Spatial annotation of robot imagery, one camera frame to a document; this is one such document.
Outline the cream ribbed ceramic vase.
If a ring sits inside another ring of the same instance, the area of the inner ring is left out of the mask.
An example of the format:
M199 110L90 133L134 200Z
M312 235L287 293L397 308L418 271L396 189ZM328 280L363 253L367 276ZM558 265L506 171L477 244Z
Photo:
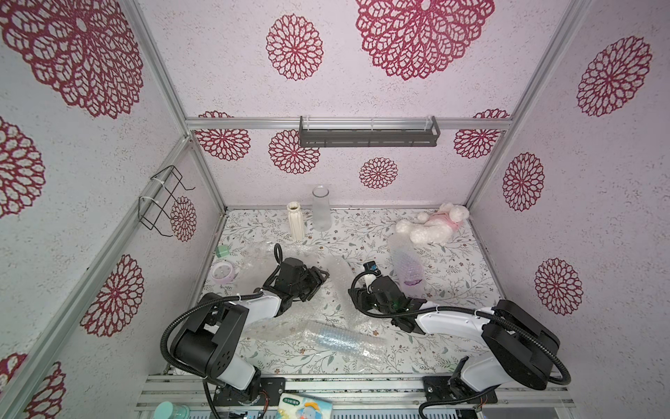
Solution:
M291 237L295 241L302 241L305 238L305 221L300 203L290 202L287 211Z

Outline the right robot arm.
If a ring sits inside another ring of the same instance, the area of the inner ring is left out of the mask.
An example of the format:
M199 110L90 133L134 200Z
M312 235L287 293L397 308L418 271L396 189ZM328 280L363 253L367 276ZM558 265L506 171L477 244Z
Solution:
M443 306L408 297L387 276L358 274L348 289L354 307L367 317L389 319L416 335L449 335L473 340L485 354L462 358L448 378L448 398L471 400L507 382L544 390L567 385L572 377L558 358L560 340L510 300L480 309Z

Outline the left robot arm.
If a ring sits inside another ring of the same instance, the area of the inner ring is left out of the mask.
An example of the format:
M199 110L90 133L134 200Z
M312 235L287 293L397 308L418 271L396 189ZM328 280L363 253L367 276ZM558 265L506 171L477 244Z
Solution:
M254 293L208 293L169 323L161 354L174 368L254 398L261 391L261 372L236 355L244 328L285 314L295 302L311 300L329 277L317 266L286 258Z

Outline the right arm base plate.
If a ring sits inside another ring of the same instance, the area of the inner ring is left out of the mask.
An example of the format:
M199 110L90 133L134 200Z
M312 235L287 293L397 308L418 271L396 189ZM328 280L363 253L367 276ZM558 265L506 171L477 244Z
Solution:
M460 379L453 379L450 375L425 376L422 383L428 403L454 405L498 402L495 389L484 394L482 390L473 390Z

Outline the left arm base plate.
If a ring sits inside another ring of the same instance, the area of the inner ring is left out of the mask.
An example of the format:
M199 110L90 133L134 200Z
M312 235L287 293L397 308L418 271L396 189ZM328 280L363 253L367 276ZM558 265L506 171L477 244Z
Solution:
M253 379L246 389L236 389L226 384L215 390L213 403L216 407L258 406L263 408L265 405L277 407L285 386L284 377L262 376Z

